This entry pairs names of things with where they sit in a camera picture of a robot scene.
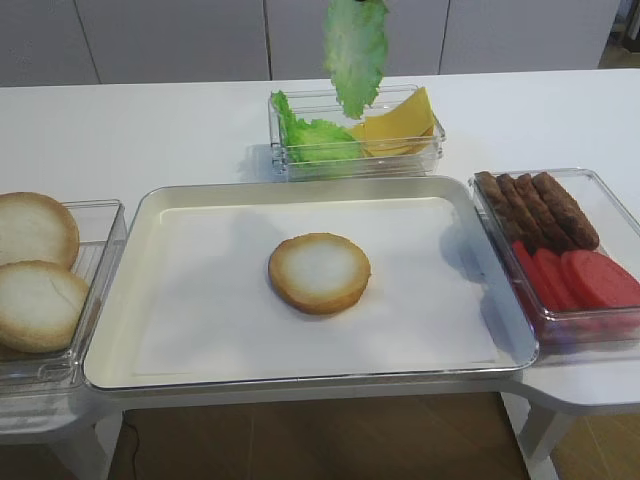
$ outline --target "white cabinet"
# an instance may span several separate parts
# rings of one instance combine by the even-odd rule
[[[438,73],[448,3],[387,0],[387,76]],[[266,5],[273,78],[328,77],[322,62],[329,0],[266,0]]]
[[[103,83],[267,80],[262,0],[77,0]]]
[[[97,80],[73,0],[0,1],[0,86]]]
[[[451,0],[440,73],[591,69],[620,0]]]

